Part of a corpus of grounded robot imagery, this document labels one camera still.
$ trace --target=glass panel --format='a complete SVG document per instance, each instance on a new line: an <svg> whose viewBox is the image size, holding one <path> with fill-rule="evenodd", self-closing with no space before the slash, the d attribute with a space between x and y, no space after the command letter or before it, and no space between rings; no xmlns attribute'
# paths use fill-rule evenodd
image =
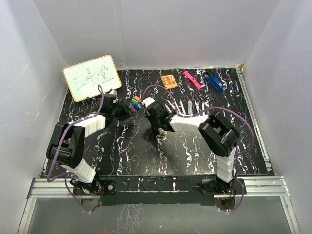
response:
<svg viewBox="0 0 312 234"><path fill-rule="evenodd" d="M72 199L37 199L29 234L290 234L279 197L246 197L226 215L197 204L102 206L91 215Z"/></svg>

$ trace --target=wooden whiteboard frame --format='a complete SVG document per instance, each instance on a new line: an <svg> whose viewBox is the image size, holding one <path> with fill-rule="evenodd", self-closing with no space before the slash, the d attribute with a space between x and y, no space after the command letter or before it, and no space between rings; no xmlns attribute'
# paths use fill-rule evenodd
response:
<svg viewBox="0 0 312 234"><path fill-rule="evenodd" d="M112 61L113 61L114 68L115 68L115 71L116 71L117 76L118 76L118 79L119 79L119 81L120 81L120 86L119 86L119 87L117 87L116 89L119 89L119 88L122 86L121 79L120 79L120 77L119 77L119 74L118 74L118 71L117 71L117 69L116 69L116 66L115 66L115 63L114 63L113 57L112 57L111 55L104 55L104 56L101 56L101 57L98 57L98 58L94 58L94 59L91 59L91 60L88 60L88 61L85 61L85 62L77 63L77 64L75 64L75 65L71 65L71 66L68 66L68 67L64 67L64 68L63 68L63 75L64 75L64 77L65 77L65 80L66 80L67 86L68 86L68 88L69 88L69 91L70 91L70 93L71 93L71 95L72 95L72 98L73 98L74 102L81 102L81 101L85 101L85 100L87 99L87 97L86 97L85 99L75 100L74 95L73 95L73 92L72 92L72 90L71 90L71 88L70 88L70 85L68 84L68 81L67 81L66 75L65 75L65 73L64 73L64 70L65 70L65 69L67 69L67 68L74 67L74 66L77 66L77 65L80 65L80 64L86 63L86 62L90 62L90 61L96 60L96 59L100 59L100 58L103 58L103 57L106 57L106 56L111 57L111 59L112 59ZM88 98L93 98L93 97L96 97L96 96L98 96L98 95L100 95L100 94L93 95L93 96L90 96L90 97L88 97Z"/></svg>

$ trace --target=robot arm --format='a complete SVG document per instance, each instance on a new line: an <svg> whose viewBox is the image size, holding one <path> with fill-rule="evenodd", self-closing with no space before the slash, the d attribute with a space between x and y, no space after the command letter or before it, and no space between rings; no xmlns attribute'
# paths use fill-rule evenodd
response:
<svg viewBox="0 0 312 234"><path fill-rule="evenodd" d="M93 187L96 172L83 159L84 140L86 137L102 130L113 122L113 119L126 120L133 115L133 112L119 100L113 90L104 94L104 103L97 116L93 114L86 117L84 121L74 124L65 136L58 154L57 163L69 172L75 173L81 187ZM61 136L70 123L57 123L48 149L47 158L53 160Z"/></svg>
<svg viewBox="0 0 312 234"><path fill-rule="evenodd" d="M209 116L183 118L174 111L168 113L151 97L146 98L143 104L146 107L146 117L153 127L171 132L185 131L201 134L216 155L217 178L226 184L231 184L233 175L236 174L233 163L239 131L223 116L223 113L217 111Z"/></svg>

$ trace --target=pink highlighter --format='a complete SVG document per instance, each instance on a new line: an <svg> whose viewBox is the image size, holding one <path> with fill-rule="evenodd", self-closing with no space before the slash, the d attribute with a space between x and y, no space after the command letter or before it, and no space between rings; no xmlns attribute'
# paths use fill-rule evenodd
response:
<svg viewBox="0 0 312 234"><path fill-rule="evenodd" d="M197 80L191 76L191 74L188 71L183 72L183 74L187 77L187 79L190 80L190 82L193 83L193 85L196 86L197 89L201 89L202 86L197 82Z"/></svg>

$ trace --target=white segment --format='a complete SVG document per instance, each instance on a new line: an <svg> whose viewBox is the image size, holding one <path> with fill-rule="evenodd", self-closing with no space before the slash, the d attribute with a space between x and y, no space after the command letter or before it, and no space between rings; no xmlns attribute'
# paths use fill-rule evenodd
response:
<svg viewBox="0 0 312 234"><path fill-rule="evenodd" d="M95 133L98 130L102 130L105 128L105 117L102 115L97 115L93 118L84 120L83 122L75 124L75 126L85 127L84 138Z"/></svg>
<svg viewBox="0 0 312 234"><path fill-rule="evenodd" d="M216 155L216 164L218 166L217 177L222 179L224 182L229 183L233 179L232 171L234 175L236 168L233 169L234 155L236 153L236 147L231 151L229 157L220 157Z"/></svg>
<svg viewBox="0 0 312 234"><path fill-rule="evenodd" d="M61 166L67 171L75 173L78 176L78 180L84 183L92 183L96 174L95 170L93 170L84 159L82 159L80 164L74 169L65 165Z"/></svg>
<svg viewBox="0 0 312 234"><path fill-rule="evenodd" d="M144 99L144 101L142 102L143 105L145 105L145 108L147 108L149 105L151 105L153 102L155 102L155 100L151 97L148 97L146 99Z"/></svg>
<svg viewBox="0 0 312 234"><path fill-rule="evenodd" d="M172 117L170 125L175 132L185 131L189 133L201 134L198 127L205 122L208 116L196 116L192 118L183 118L178 115Z"/></svg>

